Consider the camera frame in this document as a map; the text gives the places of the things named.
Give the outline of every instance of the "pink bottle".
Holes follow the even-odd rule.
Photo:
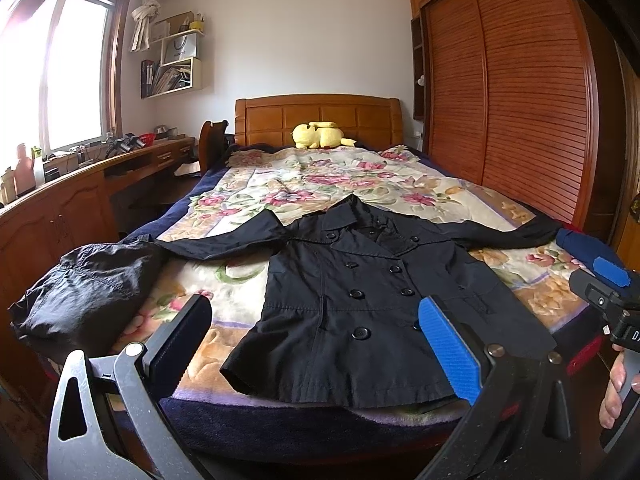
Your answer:
[[[36,189],[36,177],[33,175],[33,159],[27,156],[25,145],[18,144],[16,152],[18,164],[14,171],[15,192],[22,196]]]

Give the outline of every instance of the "metal screw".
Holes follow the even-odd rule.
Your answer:
[[[548,358],[553,365],[559,365],[562,362],[562,356],[558,352],[549,352]]]
[[[135,357],[142,352],[143,346],[142,343],[129,343],[124,349],[124,353],[129,357]]]
[[[498,344],[489,345],[486,348],[486,351],[489,353],[491,357],[503,357],[504,356],[504,346]]]

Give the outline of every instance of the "red basket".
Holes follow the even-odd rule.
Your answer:
[[[156,134],[143,134],[140,135],[140,140],[145,143],[145,146],[148,148],[154,143],[156,140]]]

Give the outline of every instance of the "white curtain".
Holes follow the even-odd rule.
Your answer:
[[[142,0],[142,5],[134,10],[131,15],[136,20],[136,31],[133,33],[131,51],[139,52],[149,48],[151,22],[160,11],[158,0]]]

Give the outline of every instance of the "human hand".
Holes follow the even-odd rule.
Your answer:
[[[613,345],[613,349],[616,352],[620,352],[620,355],[618,355],[611,367],[607,393],[604,395],[604,399],[600,405],[600,425],[606,430],[613,428],[616,419],[620,416],[622,399],[620,399],[618,392],[626,380],[626,370],[623,363],[625,351],[622,346],[618,345]],[[634,377],[631,387],[636,393],[640,394],[640,374]]]

